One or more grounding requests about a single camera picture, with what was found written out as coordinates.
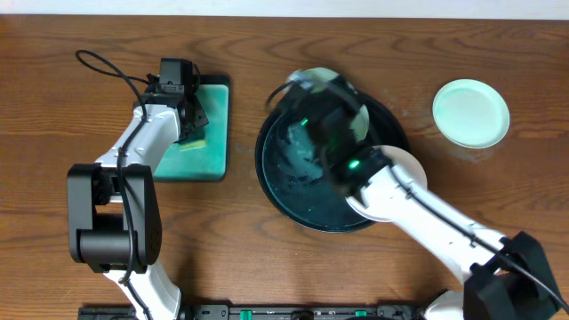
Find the yellow green sponge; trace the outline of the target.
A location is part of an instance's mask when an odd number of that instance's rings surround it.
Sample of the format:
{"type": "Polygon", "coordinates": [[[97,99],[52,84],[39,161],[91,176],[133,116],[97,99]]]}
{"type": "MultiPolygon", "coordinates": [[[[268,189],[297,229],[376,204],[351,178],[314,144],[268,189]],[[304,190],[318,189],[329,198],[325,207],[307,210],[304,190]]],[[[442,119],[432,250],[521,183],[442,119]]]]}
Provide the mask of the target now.
{"type": "Polygon", "coordinates": [[[178,142],[178,149],[181,151],[190,150],[194,148],[203,148],[206,146],[206,139],[190,139],[181,140],[178,142]]]}

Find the green plate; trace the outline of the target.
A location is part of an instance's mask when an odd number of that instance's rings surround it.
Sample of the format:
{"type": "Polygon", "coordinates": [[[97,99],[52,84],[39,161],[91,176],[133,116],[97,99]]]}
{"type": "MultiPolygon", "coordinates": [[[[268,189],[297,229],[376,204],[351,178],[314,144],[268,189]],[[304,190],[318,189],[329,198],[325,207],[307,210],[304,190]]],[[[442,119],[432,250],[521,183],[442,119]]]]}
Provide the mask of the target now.
{"type": "Polygon", "coordinates": [[[492,86],[474,79],[445,84],[432,102],[437,129],[464,148],[489,148],[499,143],[510,126],[507,102],[492,86]]]}
{"type": "Polygon", "coordinates": [[[343,75],[329,68],[316,67],[298,69],[286,80],[299,84],[302,89],[308,90],[311,96],[322,94],[324,98],[331,98],[347,111],[355,111],[349,121],[349,128],[355,135],[356,142],[367,136],[370,126],[367,106],[358,97],[357,89],[343,75]]]}

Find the white plate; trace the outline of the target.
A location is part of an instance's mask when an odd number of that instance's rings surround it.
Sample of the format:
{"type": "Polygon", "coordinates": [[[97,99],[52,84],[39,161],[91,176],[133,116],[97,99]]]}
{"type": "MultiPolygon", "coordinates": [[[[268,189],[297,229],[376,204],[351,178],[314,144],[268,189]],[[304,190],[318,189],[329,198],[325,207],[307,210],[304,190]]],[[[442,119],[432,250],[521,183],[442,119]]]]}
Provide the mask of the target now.
{"type": "Polygon", "coordinates": [[[420,162],[401,148],[374,146],[371,160],[379,160],[381,168],[353,196],[347,196],[346,201],[368,220],[399,220],[413,202],[405,188],[426,189],[427,175],[420,162]]]}

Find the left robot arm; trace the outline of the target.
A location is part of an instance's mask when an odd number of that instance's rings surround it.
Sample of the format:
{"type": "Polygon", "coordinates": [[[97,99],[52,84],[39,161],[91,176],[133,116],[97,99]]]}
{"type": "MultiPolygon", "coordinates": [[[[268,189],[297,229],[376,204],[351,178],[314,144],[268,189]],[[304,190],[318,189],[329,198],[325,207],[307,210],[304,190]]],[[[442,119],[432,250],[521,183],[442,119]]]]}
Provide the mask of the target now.
{"type": "Polygon", "coordinates": [[[105,154],[68,171],[70,256],[118,285],[137,319],[178,319],[182,313],[182,291],[159,259],[154,174],[170,146],[205,123],[197,96],[146,95],[105,154]]]}

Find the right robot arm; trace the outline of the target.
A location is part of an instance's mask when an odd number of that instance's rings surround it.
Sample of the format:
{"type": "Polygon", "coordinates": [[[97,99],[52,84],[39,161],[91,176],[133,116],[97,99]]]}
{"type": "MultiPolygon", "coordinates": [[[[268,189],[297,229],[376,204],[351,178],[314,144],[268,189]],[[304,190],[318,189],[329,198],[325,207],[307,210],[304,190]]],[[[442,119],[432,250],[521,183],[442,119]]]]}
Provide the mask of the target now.
{"type": "Polygon", "coordinates": [[[462,292],[435,298],[423,318],[550,319],[568,309],[535,238],[507,237],[419,185],[383,152],[373,127],[358,137],[353,123],[365,101],[342,76],[298,70],[278,90],[277,110],[299,117],[324,176],[346,202],[369,220],[390,220],[462,284],[462,292]]]}

